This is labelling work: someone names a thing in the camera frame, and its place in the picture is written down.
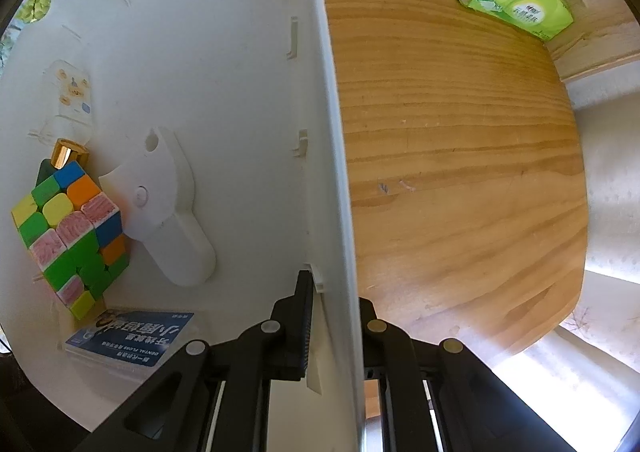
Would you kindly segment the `small cartoon sticker card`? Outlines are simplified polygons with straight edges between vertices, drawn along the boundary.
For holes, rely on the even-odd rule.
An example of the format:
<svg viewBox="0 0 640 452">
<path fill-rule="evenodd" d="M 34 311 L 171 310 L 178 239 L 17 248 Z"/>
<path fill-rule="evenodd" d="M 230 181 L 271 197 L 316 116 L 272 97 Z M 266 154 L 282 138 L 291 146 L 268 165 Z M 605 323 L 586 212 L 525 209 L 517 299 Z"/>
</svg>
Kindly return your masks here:
<svg viewBox="0 0 640 452">
<path fill-rule="evenodd" d="M 89 76 L 76 66 L 55 60 L 43 74 L 42 100 L 48 122 L 68 120 L 72 124 L 92 126 Z"/>
</svg>

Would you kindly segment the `green bottle gold cap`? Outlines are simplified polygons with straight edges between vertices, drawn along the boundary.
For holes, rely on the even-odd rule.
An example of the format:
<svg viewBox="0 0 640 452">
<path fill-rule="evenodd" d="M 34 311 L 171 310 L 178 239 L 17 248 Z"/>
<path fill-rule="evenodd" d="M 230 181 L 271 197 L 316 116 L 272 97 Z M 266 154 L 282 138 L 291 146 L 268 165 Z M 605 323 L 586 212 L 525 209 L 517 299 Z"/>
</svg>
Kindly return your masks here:
<svg viewBox="0 0 640 452">
<path fill-rule="evenodd" d="M 76 162 L 81 167 L 85 167 L 89 157 L 89 150 L 82 144 L 59 138 L 54 144 L 51 156 L 41 161 L 36 184 L 42 183 L 69 162 Z"/>
</svg>

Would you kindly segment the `clear dental floss box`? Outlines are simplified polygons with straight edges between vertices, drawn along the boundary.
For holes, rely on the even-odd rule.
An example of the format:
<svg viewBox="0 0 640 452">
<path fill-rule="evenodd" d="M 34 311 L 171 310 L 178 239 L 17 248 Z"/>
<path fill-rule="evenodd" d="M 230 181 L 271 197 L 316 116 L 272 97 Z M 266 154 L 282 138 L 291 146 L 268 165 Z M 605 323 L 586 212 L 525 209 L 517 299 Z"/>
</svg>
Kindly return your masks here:
<svg viewBox="0 0 640 452">
<path fill-rule="evenodd" d="M 66 339 L 65 350 L 105 366 L 150 370 L 186 336 L 194 319 L 189 311 L 103 311 Z"/>
</svg>

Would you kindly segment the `white plastic storage box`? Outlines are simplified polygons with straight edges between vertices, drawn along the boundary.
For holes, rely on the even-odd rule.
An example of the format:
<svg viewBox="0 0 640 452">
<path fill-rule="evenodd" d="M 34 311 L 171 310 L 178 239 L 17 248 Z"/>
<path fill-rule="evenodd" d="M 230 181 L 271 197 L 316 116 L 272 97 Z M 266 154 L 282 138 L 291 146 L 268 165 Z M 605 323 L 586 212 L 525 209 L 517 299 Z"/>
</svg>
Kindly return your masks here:
<svg viewBox="0 0 640 452">
<path fill-rule="evenodd" d="M 310 365 L 320 387 L 279 384 L 273 451 L 355 451 L 363 396 L 355 250 L 323 0 L 52 0 L 17 37 L 1 77 L 1 324 L 30 382 L 96 428 L 133 380 L 64 347 L 72 316 L 26 252 L 11 208 L 48 149 L 30 135 L 47 108 L 47 68 L 87 72 L 89 168 L 111 172 L 171 130 L 195 181 L 194 212 L 217 255 L 204 283 L 171 283 L 140 244 L 106 294 L 113 307 L 196 313 L 210 342 L 262 322 L 311 268 L 320 290 Z"/>
</svg>

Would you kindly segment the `multicolour puzzle cube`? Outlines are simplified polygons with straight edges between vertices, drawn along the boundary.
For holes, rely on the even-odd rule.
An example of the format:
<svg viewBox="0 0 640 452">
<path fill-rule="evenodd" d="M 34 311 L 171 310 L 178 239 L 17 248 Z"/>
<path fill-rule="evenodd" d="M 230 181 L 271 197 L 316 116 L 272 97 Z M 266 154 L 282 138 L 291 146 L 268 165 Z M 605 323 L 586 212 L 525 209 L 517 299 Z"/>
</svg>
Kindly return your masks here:
<svg viewBox="0 0 640 452">
<path fill-rule="evenodd" d="M 77 320 L 128 267 L 119 207 L 74 160 L 36 184 L 11 217 L 41 276 Z"/>
</svg>

